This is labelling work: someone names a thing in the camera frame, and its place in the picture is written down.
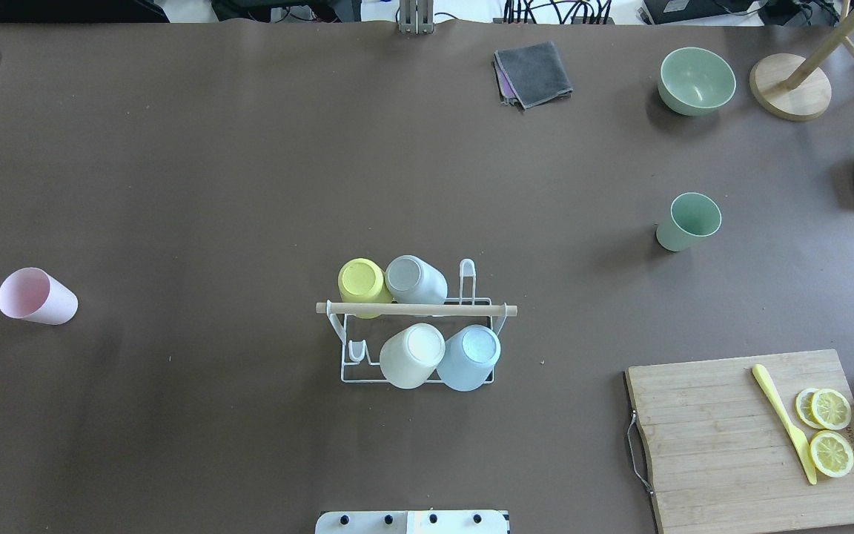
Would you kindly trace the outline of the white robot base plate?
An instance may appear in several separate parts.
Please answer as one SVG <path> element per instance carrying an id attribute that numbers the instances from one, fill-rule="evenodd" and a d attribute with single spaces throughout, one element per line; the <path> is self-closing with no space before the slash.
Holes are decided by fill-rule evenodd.
<path id="1" fill-rule="evenodd" d="M 500 510 L 329 511 L 315 533 L 509 533 L 509 513 Z"/>

